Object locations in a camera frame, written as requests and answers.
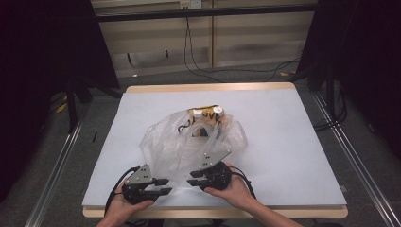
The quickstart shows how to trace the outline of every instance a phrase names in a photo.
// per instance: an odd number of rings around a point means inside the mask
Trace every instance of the gray floor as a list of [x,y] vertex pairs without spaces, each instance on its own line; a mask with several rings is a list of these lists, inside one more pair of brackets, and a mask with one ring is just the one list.
[[[273,69],[277,63],[238,66],[252,70]],[[293,71],[291,65],[284,71]],[[271,73],[222,72],[208,74],[224,82],[263,81]],[[283,81],[285,77],[276,76],[271,81]],[[120,79],[124,91],[131,85],[170,84],[170,83],[210,83],[214,79],[196,76],[187,71],[166,73],[136,78]],[[317,123],[323,116],[312,94],[308,91],[305,80],[295,83],[301,100],[312,123]],[[67,160],[61,179],[50,202],[41,226],[96,226],[98,219],[85,218],[81,211],[81,202],[86,186],[101,152],[108,130],[118,108],[119,100],[107,96],[98,90],[92,90],[94,100],[91,104],[78,104],[78,112],[89,108],[79,132],[76,144]],[[357,150],[364,165],[374,177],[377,185],[391,202],[396,214],[401,213],[401,161],[388,149],[380,134],[372,133],[363,115],[347,99],[348,117],[341,124],[345,133]],[[46,184],[53,165],[56,163],[62,146],[67,138],[68,112],[52,113],[47,120],[42,134],[42,142],[26,173],[13,186],[7,199],[0,205],[0,226],[24,226]],[[361,184],[356,172],[344,155],[339,142],[331,130],[317,133],[327,159],[335,172],[339,185],[346,185],[344,196],[348,202],[349,215],[344,219],[296,219],[304,226],[312,226],[314,221],[336,222],[344,226],[386,226],[375,204]],[[234,226],[259,226],[256,221],[231,221]],[[177,226],[169,222],[168,226]]]

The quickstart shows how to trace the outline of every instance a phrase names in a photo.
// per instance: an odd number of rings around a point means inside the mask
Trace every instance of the wooden table edge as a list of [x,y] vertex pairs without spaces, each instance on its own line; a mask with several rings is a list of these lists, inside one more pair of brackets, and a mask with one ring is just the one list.
[[295,89],[295,86],[290,82],[140,85],[130,86],[127,88],[126,93],[241,91],[268,89]]
[[[348,215],[346,205],[332,206],[282,206],[271,209],[288,218],[345,218]],[[103,218],[104,208],[83,207],[86,218]],[[234,207],[149,207],[135,213],[133,218],[169,219],[169,218],[253,218],[248,213]]]

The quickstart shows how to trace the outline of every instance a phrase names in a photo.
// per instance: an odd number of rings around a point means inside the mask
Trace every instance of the forearm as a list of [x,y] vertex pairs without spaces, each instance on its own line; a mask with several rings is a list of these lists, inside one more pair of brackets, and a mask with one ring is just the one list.
[[265,226],[301,226],[297,222],[272,211],[257,200],[252,200],[246,207],[244,207],[244,210],[262,222]]

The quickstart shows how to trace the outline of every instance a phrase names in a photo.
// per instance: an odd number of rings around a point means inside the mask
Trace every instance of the power cord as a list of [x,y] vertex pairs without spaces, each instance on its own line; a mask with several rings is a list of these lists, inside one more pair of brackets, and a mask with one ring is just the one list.
[[245,184],[248,186],[248,190],[250,191],[251,195],[256,199],[256,195],[254,194],[253,188],[251,186],[251,181],[248,180],[248,178],[245,176],[245,173],[241,169],[239,169],[237,167],[232,166],[232,168],[234,168],[234,169],[238,170],[239,172],[241,172],[241,173],[233,172],[232,174],[236,175],[236,176],[239,176],[239,177],[242,178],[242,180],[244,180]]
[[347,105],[345,103],[344,93],[343,93],[343,90],[342,90],[341,87],[340,87],[339,95],[338,95],[338,98],[337,98],[337,104],[338,104],[338,107],[340,109],[339,115],[334,115],[333,119],[330,122],[326,122],[324,124],[321,124],[321,122],[326,121],[326,120],[325,119],[320,120],[318,123],[316,123],[313,126],[315,131],[327,130],[327,129],[335,126],[335,125],[340,124],[347,117],[348,110],[347,110]]
[[196,72],[194,72],[193,70],[191,70],[191,69],[189,68],[188,64],[186,63],[186,48],[187,48],[187,40],[188,40],[188,37],[189,37],[189,45],[190,45],[190,53],[191,53],[192,62],[194,63],[195,67],[196,67],[199,71],[201,71],[201,72],[203,72],[203,73],[208,73],[208,74],[210,74],[210,73],[218,73],[218,72],[255,72],[255,73],[271,73],[271,72],[273,72],[273,74],[272,74],[269,78],[264,79],[264,80],[262,81],[262,82],[267,82],[267,81],[269,81],[269,80],[271,80],[271,79],[274,78],[274,76],[276,75],[276,73],[277,73],[278,70],[283,69],[283,68],[285,68],[285,67],[291,65],[291,64],[294,63],[294,62],[298,62],[298,60],[300,59],[300,58],[298,57],[298,58],[296,58],[296,59],[294,59],[294,60],[292,60],[292,61],[282,62],[282,63],[280,63],[279,65],[277,65],[274,69],[271,69],[271,70],[252,70],[252,69],[216,69],[216,70],[204,70],[204,69],[201,69],[201,68],[198,67],[198,65],[196,64],[195,59],[194,59],[194,52],[193,52],[193,45],[192,45],[192,36],[191,36],[191,29],[190,29],[190,27],[189,27],[189,20],[188,20],[188,18],[186,18],[185,45],[184,45],[184,50],[183,50],[183,62],[184,62],[184,64],[185,64],[185,67],[188,69],[189,72],[191,72],[192,74],[194,74],[194,75],[196,75],[196,76],[200,76],[200,77],[205,77],[205,78],[213,79],[213,80],[215,80],[215,81],[217,81],[217,82],[221,82],[221,83],[225,83],[226,81],[223,81],[223,80],[220,80],[220,79],[216,79],[216,78],[213,78],[213,77],[211,77],[211,76],[204,75],[204,74],[196,73]]
[[[104,208],[104,216],[106,216],[106,213],[107,213],[107,211],[109,210],[110,204],[112,203],[112,200],[113,200],[114,196],[115,196],[115,195],[118,195],[118,194],[121,194],[121,193],[115,193],[115,189],[117,189],[117,187],[120,185],[120,183],[123,181],[123,179],[125,178],[125,176],[126,176],[127,174],[129,174],[130,172],[135,172],[135,171],[138,170],[138,169],[139,169],[139,167],[132,167],[132,168],[130,168],[129,170],[127,170],[127,171],[120,177],[120,179],[118,180],[118,182],[115,184],[115,186],[114,186],[112,192],[110,193],[109,198],[107,199],[106,206],[105,206],[105,208]],[[130,226],[130,227],[142,227],[142,226],[146,226],[146,225],[148,224],[148,221],[145,220],[145,219],[139,219],[139,220],[136,220],[134,223],[131,223],[131,222],[128,222],[128,221],[127,221],[127,222],[125,222],[124,224],[125,224],[125,225],[128,225],[128,226]]]

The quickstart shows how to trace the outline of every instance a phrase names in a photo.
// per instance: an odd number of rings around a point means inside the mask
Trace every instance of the aluminum rail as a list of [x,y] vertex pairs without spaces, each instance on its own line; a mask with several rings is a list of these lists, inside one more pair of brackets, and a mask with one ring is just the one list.
[[44,220],[44,215],[56,191],[57,184],[60,181],[62,171],[64,170],[65,164],[67,163],[68,156],[70,155],[71,150],[73,149],[75,142],[77,141],[80,129],[82,127],[82,122],[86,118],[88,110],[89,104],[84,105],[80,121],[77,123],[74,130],[67,136],[67,139],[59,155],[59,159],[54,165],[53,170],[47,180],[47,183],[44,186],[42,194],[36,201],[35,206],[26,221],[25,227],[41,226],[42,221]]
[[[327,104],[324,102],[323,97],[315,93],[314,98],[325,120],[327,122],[332,122],[332,118],[325,108]],[[348,161],[350,162],[354,171],[357,173],[357,176],[359,177],[362,185],[365,187],[366,192],[371,197],[372,202],[374,203],[377,211],[380,213],[386,225],[389,227],[401,226],[401,222],[395,214],[391,204],[375,183],[375,180],[373,179],[365,165],[362,163],[362,160],[360,160],[357,151],[348,140],[348,137],[345,135],[345,132],[342,130],[340,124],[338,122],[335,122],[335,124],[331,127],[331,131],[334,133],[337,140],[339,141],[342,150],[348,158]]]
[[267,6],[267,7],[179,9],[179,10],[131,12],[131,13],[104,13],[90,17],[61,18],[55,21],[70,22],[70,23],[84,22],[84,21],[118,22],[118,21],[139,21],[139,20],[168,19],[168,18],[303,12],[303,11],[337,10],[337,9],[344,9],[344,5],[339,3],[299,4],[299,5]]

